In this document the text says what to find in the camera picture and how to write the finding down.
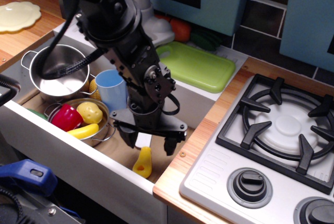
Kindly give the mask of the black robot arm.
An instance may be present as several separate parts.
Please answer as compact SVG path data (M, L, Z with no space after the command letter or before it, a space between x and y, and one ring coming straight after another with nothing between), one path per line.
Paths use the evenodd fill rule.
M141 25L139 6L134 0L78 0L75 15L96 54L115 65L126 83L127 105L111 114L121 138L134 147L138 133L161 136L172 155L185 140L187 125L176 117L179 108L164 109L166 99L179 106L175 81Z

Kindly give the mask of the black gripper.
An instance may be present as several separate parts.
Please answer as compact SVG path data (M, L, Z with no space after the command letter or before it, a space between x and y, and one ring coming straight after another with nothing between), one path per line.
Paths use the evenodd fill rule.
M164 150L167 156L174 154L178 140L185 140L187 124L176 118L180 105L176 104L173 111L166 111L164 104L152 110L143 111L136 104L111 113L114 126L120 137L131 148L135 147L139 133L164 137Z

